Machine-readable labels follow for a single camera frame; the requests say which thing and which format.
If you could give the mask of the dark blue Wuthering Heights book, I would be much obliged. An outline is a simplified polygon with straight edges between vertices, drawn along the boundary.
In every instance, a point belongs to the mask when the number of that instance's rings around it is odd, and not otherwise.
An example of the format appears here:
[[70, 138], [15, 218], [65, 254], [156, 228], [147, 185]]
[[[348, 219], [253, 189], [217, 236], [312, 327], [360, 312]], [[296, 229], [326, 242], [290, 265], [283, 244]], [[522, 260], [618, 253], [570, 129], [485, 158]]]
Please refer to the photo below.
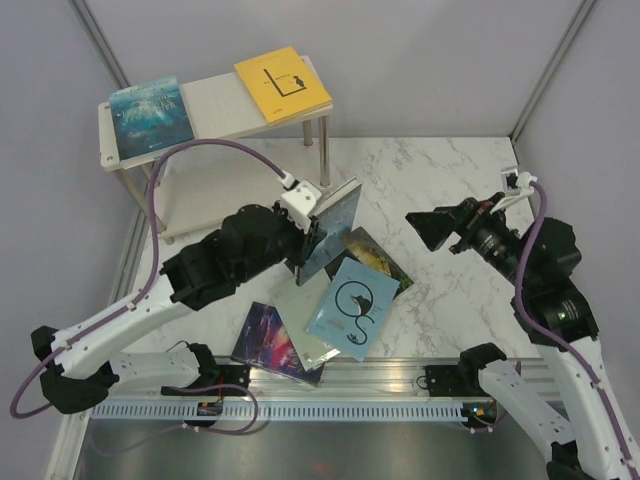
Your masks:
[[319, 240], [304, 265], [294, 270], [298, 286], [310, 280], [344, 250], [342, 238], [352, 230], [361, 190], [362, 182], [353, 177], [322, 199], [314, 209]]

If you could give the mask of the light blue Hemingway book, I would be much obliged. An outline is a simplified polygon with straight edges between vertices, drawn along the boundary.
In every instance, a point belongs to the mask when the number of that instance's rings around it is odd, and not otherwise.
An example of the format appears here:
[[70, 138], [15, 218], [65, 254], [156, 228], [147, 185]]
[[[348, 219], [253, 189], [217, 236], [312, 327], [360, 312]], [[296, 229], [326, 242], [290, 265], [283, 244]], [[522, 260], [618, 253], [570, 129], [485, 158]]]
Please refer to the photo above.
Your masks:
[[306, 332], [364, 360], [384, 325], [399, 281], [351, 258], [342, 260]]

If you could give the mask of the yellow book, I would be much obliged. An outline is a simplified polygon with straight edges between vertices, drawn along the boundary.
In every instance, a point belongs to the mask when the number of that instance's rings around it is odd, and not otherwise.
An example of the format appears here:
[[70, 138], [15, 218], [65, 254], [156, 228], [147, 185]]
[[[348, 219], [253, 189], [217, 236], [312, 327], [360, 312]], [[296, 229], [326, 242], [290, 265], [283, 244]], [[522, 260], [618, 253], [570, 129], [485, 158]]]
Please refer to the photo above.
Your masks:
[[234, 67], [269, 125], [332, 105], [322, 82], [292, 46], [244, 60]]

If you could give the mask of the teal ocean cover book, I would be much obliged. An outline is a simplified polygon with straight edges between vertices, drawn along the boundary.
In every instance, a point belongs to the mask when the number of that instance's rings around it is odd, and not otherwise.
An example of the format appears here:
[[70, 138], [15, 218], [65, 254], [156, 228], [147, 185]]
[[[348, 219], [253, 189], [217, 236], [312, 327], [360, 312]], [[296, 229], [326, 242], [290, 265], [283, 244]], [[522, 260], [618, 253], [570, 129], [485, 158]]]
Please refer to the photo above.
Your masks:
[[195, 138], [175, 76], [118, 90], [109, 96], [109, 108], [121, 161]]

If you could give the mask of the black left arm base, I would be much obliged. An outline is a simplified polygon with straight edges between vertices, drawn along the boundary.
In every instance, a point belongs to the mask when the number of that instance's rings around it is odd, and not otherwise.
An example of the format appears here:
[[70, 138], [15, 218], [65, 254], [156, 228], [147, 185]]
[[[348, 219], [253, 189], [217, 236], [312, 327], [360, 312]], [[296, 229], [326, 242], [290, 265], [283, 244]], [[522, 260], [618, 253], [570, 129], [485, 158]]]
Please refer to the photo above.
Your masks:
[[245, 396], [250, 381], [251, 368], [247, 365], [223, 364], [202, 373], [187, 387], [173, 388], [164, 386], [160, 394], [174, 396], [211, 396], [224, 399], [233, 396]]

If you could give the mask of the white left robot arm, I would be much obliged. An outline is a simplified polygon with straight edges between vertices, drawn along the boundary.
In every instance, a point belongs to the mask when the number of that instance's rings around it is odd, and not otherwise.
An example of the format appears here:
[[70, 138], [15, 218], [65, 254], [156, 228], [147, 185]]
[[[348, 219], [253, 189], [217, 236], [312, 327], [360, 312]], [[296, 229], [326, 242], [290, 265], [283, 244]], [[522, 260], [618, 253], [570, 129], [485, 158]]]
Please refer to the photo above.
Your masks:
[[43, 364], [39, 382], [48, 403], [63, 414], [90, 409], [115, 393], [191, 388], [211, 393], [219, 371], [209, 348], [192, 343], [174, 352], [136, 354], [127, 347], [159, 327], [226, 297], [270, 267], [302, 265], [318, 238], [319, 221], [301, 227], [280, 204], [247, 205], [201, 241], [164, 263], [153, 277], [102, 312], [62, 330], [32, 334]]

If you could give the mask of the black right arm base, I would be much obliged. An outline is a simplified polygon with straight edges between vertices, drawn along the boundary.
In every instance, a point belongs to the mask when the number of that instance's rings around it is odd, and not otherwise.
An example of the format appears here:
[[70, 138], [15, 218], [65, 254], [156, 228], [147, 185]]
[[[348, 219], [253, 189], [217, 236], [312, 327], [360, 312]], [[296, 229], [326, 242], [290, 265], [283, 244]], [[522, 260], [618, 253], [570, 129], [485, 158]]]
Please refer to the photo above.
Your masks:
[[485, 396], [481, 389], [465, 383], [456, 365], [426, 365], [415, 382], [418, 388], [434, 398]]

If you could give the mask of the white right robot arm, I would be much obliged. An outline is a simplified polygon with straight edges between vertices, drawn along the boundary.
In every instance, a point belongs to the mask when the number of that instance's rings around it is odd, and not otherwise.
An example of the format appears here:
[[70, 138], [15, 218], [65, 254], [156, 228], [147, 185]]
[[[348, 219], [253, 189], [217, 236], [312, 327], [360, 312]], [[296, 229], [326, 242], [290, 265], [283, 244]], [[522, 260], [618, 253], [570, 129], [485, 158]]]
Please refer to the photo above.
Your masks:
[[581, 260], [572, 227], [539, 212], [524, 235], [506, 225], [498, 193], [456, 206], [411, 212], [408, 223], [430, 251], [472, 250], [514, 287], [514, 316], [558, 387], [559, 415], [493, 343], [463, 351], [458, 385], [504, 407], [534, 442], [551, 479], [636, 479], [639, 446], [612, 391], [595, 316], [571, 279]]

